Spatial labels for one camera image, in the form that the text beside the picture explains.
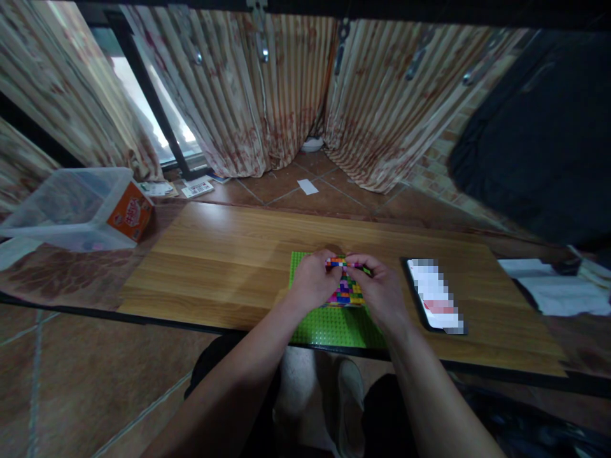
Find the clear plastic container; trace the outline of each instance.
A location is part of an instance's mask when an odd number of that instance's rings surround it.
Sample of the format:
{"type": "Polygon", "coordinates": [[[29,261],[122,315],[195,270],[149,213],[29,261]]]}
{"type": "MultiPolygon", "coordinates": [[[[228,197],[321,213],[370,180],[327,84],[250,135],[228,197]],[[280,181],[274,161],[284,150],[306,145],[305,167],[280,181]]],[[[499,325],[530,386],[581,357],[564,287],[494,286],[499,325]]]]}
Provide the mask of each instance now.
{"type": "Polygon", "coordinates": [[[152,210],[130,169],[60,169],[0,225],[0,235],[78,252],[133,248],[152,210]]]}

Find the hand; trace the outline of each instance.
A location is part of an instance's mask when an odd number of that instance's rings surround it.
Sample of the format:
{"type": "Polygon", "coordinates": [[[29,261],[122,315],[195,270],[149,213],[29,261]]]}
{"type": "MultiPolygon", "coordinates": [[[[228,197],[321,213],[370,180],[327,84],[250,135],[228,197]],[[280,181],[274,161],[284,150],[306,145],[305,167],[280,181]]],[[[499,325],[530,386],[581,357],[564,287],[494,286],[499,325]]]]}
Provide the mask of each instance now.
{"type": "Polygon", "coordinates": [[[346,256],[346,262],[363,264],[372,272],[370,277],[362,270],[348,267],[348,275],[361,286],[363,299],[378,327],[390,331],[396,326],[411,323],[405,309],[399,277],[394,269],[368,254],[350,253],[346,256]]]}
{"type": "Polygon", "coordinates": [[[303,258],[289,292],[291,302],[299,304],[306,313],[323,305],[337,289],[342,277],[341,267],[333,267],[329,272],[325,267],[327,259],[336,257],[335,253],[324,249],[303,258]]]}

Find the white shoe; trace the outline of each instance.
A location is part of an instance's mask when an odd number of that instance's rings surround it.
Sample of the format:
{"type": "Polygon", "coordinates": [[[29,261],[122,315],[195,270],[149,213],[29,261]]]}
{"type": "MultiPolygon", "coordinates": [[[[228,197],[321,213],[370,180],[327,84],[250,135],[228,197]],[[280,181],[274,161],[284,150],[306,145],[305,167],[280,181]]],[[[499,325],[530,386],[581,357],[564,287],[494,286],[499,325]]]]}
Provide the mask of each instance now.
{"type": "Polygon", "coordinates": [[[337,451],[342,458],[361,458],[365,454],[363,417],[363,380],[356,364],[345,359],[339,366],[339,423],[337,451]]]}

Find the green baseplate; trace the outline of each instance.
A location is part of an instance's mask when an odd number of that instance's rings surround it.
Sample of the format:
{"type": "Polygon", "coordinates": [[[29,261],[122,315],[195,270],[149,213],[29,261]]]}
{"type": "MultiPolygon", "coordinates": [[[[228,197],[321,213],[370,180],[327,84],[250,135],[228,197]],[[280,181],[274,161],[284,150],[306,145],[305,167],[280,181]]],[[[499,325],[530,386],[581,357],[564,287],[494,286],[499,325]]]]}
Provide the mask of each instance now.
{"type": "MultiPolygon", "coordinates": [[[[307,254],[309,253],[294,251],[291,255],[289,287],[293,286],[297,266],[307,254]]],[[[371,321],[367,307],[323,307],[312,310],[299,324],[291,343],[386,348],[384,337],[371,321]]]]}

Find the floral curtain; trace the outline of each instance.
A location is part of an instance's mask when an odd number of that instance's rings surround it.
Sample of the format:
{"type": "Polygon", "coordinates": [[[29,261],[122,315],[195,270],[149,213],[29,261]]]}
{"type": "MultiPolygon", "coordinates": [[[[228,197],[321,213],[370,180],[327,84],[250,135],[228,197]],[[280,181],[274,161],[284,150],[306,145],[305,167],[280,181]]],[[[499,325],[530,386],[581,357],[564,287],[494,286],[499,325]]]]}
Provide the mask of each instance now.
{"type": "Polygon", "coordinates": [[[0,214],[12,213],[59,164],[0,118],[0,214]]]}
{"type": "Polygon", "coordinates": [[[330,159],[362,188],[390,191],[524,32],[351,22],[328,93],[323,137],[330,159]],[[482,77],[464,85],[470,69],[482,77]]]}
{"type": "Polygon", "coordinates": [[[122,10],[217,173],[261,176],[295,158],[323,114],[334,19],[267,15],[262,63],[248,13],[122,10]]]}
{"type": "Polygon", "coordinates": [[[0,3],[0,90],[87,167],[162,179],[153,147],[72,2],[0,3]]]}

